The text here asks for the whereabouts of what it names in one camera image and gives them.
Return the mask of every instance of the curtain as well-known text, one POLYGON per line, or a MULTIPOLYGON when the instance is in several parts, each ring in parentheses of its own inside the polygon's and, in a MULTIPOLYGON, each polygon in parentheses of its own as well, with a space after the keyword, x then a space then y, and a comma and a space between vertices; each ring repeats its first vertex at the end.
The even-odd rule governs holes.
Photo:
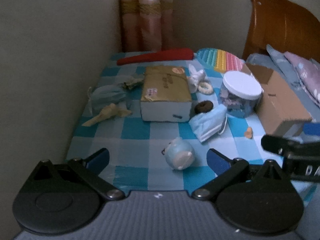
POLYGON ((172 0, 121 0, 124 52, 174 48, 172 0))

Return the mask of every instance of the light blue figurine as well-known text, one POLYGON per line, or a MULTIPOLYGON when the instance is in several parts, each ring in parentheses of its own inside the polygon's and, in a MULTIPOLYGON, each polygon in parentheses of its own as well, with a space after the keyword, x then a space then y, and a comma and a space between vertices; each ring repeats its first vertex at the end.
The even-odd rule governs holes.
POLYGON ((181 137, 175 138, 169 145, 163 149, 162 154, 165 156, 169 166, 176 170, 183 170, 189 167, 195 160, 195 150, 187 141, 181 137))

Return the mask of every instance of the metal bolt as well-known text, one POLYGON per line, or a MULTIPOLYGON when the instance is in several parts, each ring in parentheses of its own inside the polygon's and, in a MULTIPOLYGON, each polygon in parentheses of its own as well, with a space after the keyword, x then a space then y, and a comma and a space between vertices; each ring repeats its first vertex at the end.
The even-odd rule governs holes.
POLYGON ((205 188, 200 188, 194 192, 194 195, 198 198, 207 198, 210 196, 210 191, 205 188))
POLYGON ((124 193, 119 189, 112 189, 107 192, 107 196, 112 200, 118 200, 124 197, 124 193))

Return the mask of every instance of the crumpled paper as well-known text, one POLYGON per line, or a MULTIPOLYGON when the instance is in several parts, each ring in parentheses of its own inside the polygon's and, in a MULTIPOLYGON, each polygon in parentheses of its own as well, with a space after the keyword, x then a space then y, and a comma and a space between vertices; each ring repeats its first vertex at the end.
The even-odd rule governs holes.
POLYGON ((119 117, 125 117, 129 114, 132 114, 132 111, 127 110, 127 109, 121 109, 112 103, 112 104, 102 108, 102 110, 100 111, 100 113, 97 116, 95 116, 94 118, 91 118, 87 122, 83 123, 82 126, 92 126, 98 122, 104 121, 104 120, 109 119, 109 118, 116 116, 116 115, 119 117))
POLYGON ((144 75, 133 75, 130 79, 123 83, 123 88, 127 90, 132 90, 137 86, 143 85, 144 75))

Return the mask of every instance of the black bracket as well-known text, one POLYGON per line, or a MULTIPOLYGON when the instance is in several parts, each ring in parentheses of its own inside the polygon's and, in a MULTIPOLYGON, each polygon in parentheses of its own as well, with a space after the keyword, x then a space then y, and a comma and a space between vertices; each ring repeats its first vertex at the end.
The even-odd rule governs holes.
MULTIPOLYGON (((214 149, 208 154, 223 156, 214 149)), ((276 161, 249 165, 240 158, 223 158, 230 168, 195 190, 193 198, 211 201, 223 219, 251 234, 272 236, 297 227, 303 202, 276 161)))
POLYGON ((284 158, 282 170, 290 179, 320 183, 320 142, 299 143, 265 135, 261 146, 284 158))
POLYGON ((106 202, 123 199, 121 190, 97 176, 108 155, 103 148, 67 164, 40 161, 13 202, 20 226, 38 235, 72 232, 92 221, 106 202))

